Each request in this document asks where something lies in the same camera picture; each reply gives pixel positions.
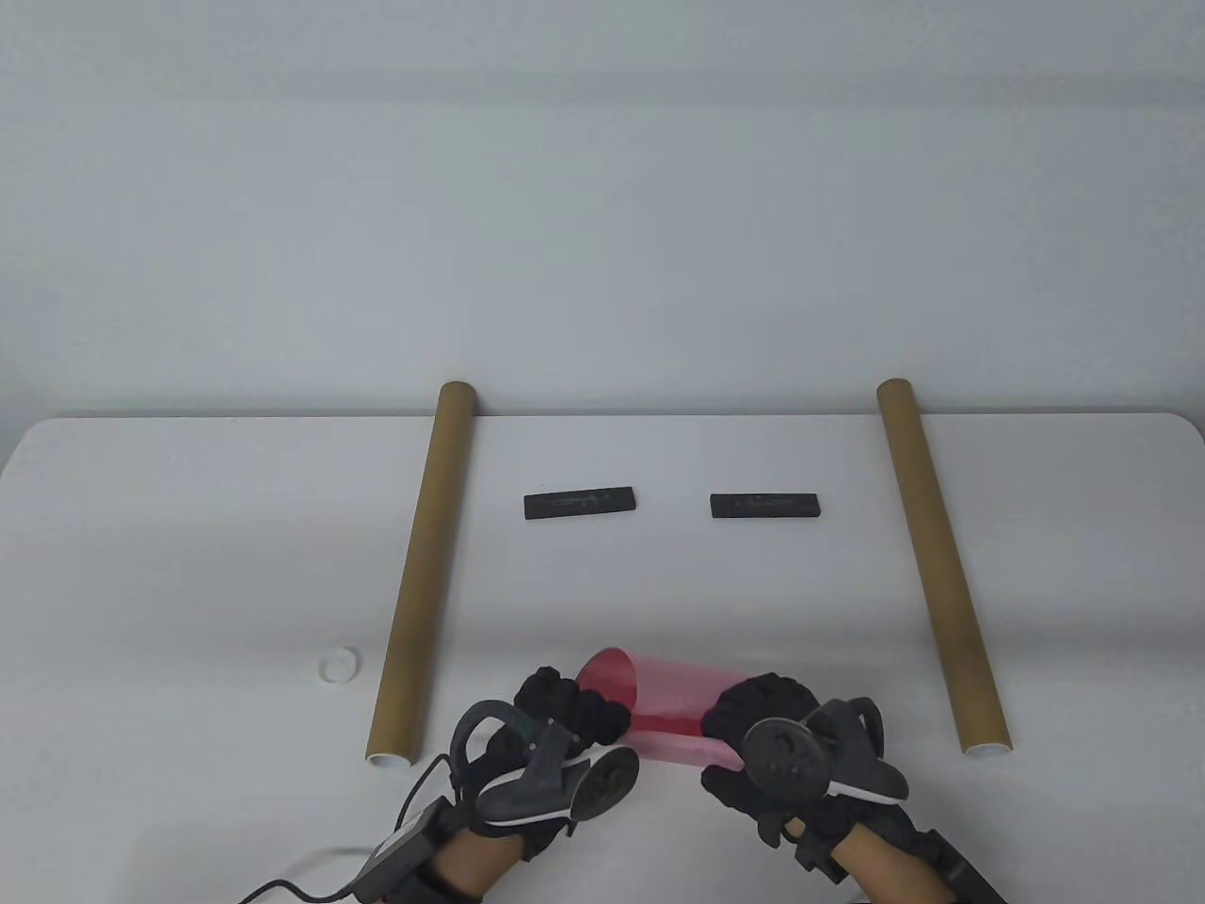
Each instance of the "black glove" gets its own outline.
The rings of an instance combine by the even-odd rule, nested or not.
[[[741,753],[745,735],[763,718],[782,717],[801,722],[818,709],[816,695],[798,681],[774,674],[762,675],[724,691],[715,708],[704,716],[703,733],[718,738]],[[701,780],[704,789],[724,806],[757,820],[758,834],[771,847],[778,846],[786,823],[799,817],[807,827],[809,841],[813,843],[807,847],[815,847],[818,841],[821,850],[831,851],[869,814],[888,809],[851,797],[822,797],[809,804],[788,804],[758,788],[743,769],[734,773],[711,765],[703,770]],[[811,869],[805,859],[800,862]]]
[[[515,705],[539,720],[554,718],[577,736],[569,749],[576,757],[595,744],[615,744],[631,724],[631,712],[627,708],[610,703],[595,691],[582,691],[576,681],[564,679],[560,673],[545,665],[523,682],[515,695]],[[498,730],[486,745],[486,752],[471,764],[472,782],[484,787],[494,779],[524,765],[522,738],[510,728]],[[523,859],[530,861],[541,853],[563,828],[572,827],[569,820],[547,820],[518,828],[515,834],[523,838]],[[475,828],[471,814],[469,828]],[[498,834],[494,829],[477,826],[478,834]]]

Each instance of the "red plastic cup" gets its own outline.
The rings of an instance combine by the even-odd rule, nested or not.
[[[745,763],[736,751],[716,738],[703,736],[703,717],[719,694],[745,677],[609,647],[586,663],[577,683],[583,691],[596,691],[631,710],[631,728],[623,742],[641,757],[739,770]]]

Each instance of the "cardboard tube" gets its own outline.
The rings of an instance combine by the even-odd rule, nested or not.
[[[1012,750],[912,385],[907,380],[888,380],[880,386],[878,410],[912,535],[912,551],[921,571],[958,740],[964,753]]]
[[[415,763],[422,751],[476,406],[477,393],[468,383],[445,383],[440,389],[369,729],[365,756],[376,765],[399,757]]]

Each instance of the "white wall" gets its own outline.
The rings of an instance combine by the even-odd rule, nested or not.
[[[0,458],[59,411],[1171,407],[1199,0],[0,0]]]

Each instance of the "cable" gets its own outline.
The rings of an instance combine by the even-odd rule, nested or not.
[[[410,805],[415,803],[415,797],[418,794],[418,789],[423,787],[423,785],[427,782],[428,779],[431,777],[431,773],[435,771],[435,767],[437,767],[441,762],[447,763],[448,769],[452,768],[452,759],[448,757],[447,753],[440,753],[437,757],[435,757],[435,759],[431,761],[430,765],[427,767],[425,771],[423,771],[423,774],[418,776],[418,781],[415,782],[415,787],[412,787],[410,789],[410,793],[406,796],[406,802],[401,805],[401,811],[398,814],[398,821],[393,824],[394,832],[401,828],[401,824],[406,821],[406,810],[408,810]]]
[[[452,759],[448,757],[447,753],[440,753],[437,757],[435,757],[435,759],[430,762],[430,765],[428,765],[427,769],[423,771],[423,774],[418,776],[418,781],[415,782],[415,787],[412,787],[410,789],[410,793],[406,796],[406,800],[401,805],[401,812],[398,814],[398,822],[393,827],[394,832],[401,828],[401,823],[406,821],[406,811],[410,809],[410,805],[415,803],[415,797],[418,794],[418,789],[423,787],[423,785],[427,782],[428,779],[431,777],[431,773],[435,771],[435,767],[437,767],[441,762],[447,763],[448,768],[452,767]],[[274,879],[271,882],[264,882],[255,891],[253,891],[246,898],[240,900],[239,904],[251,904],[251,902],[253,902],[255,898],[260,897],[261,894],[266,894],[268,892],[272,891],[272,888],[283,888],[298,900],[305,902],[305,904],[334,904],[334,902],[342,900],[343,898],[348,897],[352,893],[352,884],[348,882],[334,894],[328,894],[325,897],[319,898],[313,894],[310,894],[308,892],[301,891],[295,885],[293,885],[293,882],[290,882],[288,879]]]
[[[268,892],[272,891],[272,888],[283,888],[298,900],[304,900],[305,904],[333,904],[333,902],[342,900],[343,898],[346,898],[348,894],[352,893],[352,886],[351,884],[348,884],[345,885],[334,894],[328,894],[324,898],[318,898],[315,897],[313,894],[308,894],[301,891],[295,885],[293,885],[293,882],[290,882],[288,879],[274,879],[271,882],[264,882],[255,891],[253,891],[246,898],[240,900],[239,904],[251,904],[251,902],[253,902],[260,894],[266,894]]]

